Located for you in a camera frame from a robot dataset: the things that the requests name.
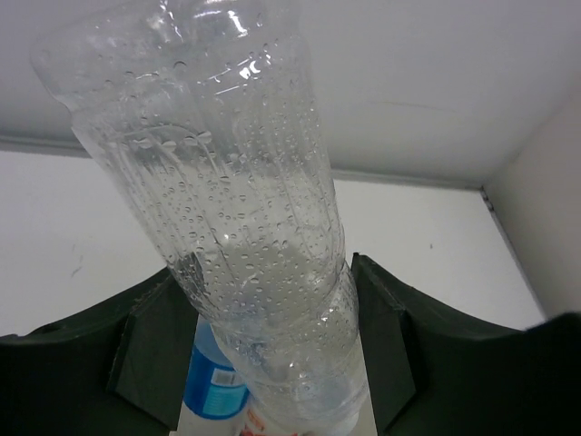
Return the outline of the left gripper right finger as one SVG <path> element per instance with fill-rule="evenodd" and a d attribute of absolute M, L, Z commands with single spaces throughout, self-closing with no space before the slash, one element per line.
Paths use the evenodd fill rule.
<path fill-rule="evenodd" d="M 405 284 L 368 256 L 351 270 L 381 435 L 577 435 L 580 316 L 524 331 Z"/>

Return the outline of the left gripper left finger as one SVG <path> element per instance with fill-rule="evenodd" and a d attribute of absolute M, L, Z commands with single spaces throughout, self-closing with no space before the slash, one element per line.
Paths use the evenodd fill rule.
<path fill-rule="evenodd" d="M 1 339 L 4 435 L 167 435 L 198 313 L 158 272 L 77 314 Z"/>

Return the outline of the blue label plastic bottle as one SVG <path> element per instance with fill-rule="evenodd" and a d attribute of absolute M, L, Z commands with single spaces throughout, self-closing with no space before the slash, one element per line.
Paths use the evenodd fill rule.
<path fill-rule="evenodd" d="M 195 415 L 224 421 L 238 415 L 249 397 L 241 376 L 218 346 L 210 323 L 198 318 L 183 402 Z"/>

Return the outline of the clear bottle blue-white cap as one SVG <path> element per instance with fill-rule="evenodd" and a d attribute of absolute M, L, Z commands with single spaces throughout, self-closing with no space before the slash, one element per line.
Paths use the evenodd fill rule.
<path fill-rule="evenodd" d="M 41 36 L 31 63 L 80 143 L 164 127 L 328 155 L 296 1 L 130 1 Z M 358 319 L 332 179 L 105 172 L 224 352 L 274 352 L 327 314 Z"/>

